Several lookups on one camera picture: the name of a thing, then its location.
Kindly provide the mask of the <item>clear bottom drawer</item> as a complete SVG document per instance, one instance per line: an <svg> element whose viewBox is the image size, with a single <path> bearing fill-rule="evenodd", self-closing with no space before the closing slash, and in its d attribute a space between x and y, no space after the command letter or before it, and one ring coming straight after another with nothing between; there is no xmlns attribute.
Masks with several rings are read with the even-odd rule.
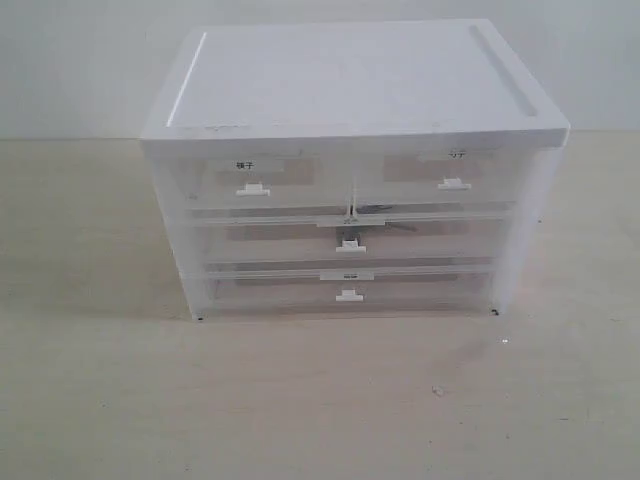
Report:
<svg viewBox="0 0 640 480"><path fill-rule="evenodd" d="M215 272L182 279L192 315L489 306L485 264Z"/></svg>

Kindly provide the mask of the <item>key bunch with blue fob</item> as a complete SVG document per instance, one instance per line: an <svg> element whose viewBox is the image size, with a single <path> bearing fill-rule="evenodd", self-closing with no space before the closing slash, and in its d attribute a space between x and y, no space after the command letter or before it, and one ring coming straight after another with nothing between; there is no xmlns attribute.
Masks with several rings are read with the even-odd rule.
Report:
<svg viewBox="0 0 640 480"><path fill-rule="evenodd" d="M351 208L351 213L355 214L380 214L388 210L393 209L393 205L363 205L361 207ZM384 225L367 225L367 226L355 226L355 227L337 227L335 229L336 244L341 246L344 241L357 241L362 242L362 236L365 233L371 231L387 231L387 230L399 230L414 233L417 228L406 223L385 223Z"/></svg>

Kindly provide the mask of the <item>white plastic drawer cabinet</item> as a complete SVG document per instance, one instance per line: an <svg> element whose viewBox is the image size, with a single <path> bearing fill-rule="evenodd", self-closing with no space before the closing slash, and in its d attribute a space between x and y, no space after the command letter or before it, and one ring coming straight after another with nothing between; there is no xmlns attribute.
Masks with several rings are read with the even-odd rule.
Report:
<svg viewBox="0 0 640 480"><path fill-rule="evenodd" d="M494 269L489 306L420 308L503 314L567 143L570 125L485 19L216 26L185 39L140 137L179 278L215 272L375 266ZM393 205L403 211L507 209L488 257L201 261L184 226L200 218L344 215L341 206L193 207L180 186L191 160L298 153L509 150L526 159L512 200Z"/></svg>

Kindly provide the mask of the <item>clear drawer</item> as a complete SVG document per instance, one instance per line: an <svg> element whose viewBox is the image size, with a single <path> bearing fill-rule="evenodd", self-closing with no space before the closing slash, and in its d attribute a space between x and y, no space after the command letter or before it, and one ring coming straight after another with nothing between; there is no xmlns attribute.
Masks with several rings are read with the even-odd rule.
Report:
<svg viewBox="0 0 640 480"><path fill-rule="evenodd" d="M215 272L182 279L192 315L489 306L485 264Z"/></svg>
<svg viewBox="0 0 640 480"><path fill-rule="evenodd" d="M193 207L261 209L345 206L353 168L341 154L254 155L191 160L180 186Z"/></svg>
<svg viewBox="0 0 640 480"><path fill-rule="evenodd" d="M184 226L201 261L488 257L511 226L507 209L420 211L387 207L344 215L200 218Z"/></svg>
<svg viewBox="0 0 640 480"><path fill-rule="evenodd" d="M525 173L518 151L371 151L357 157L353 198L358 206L512 200Z"/></svg>

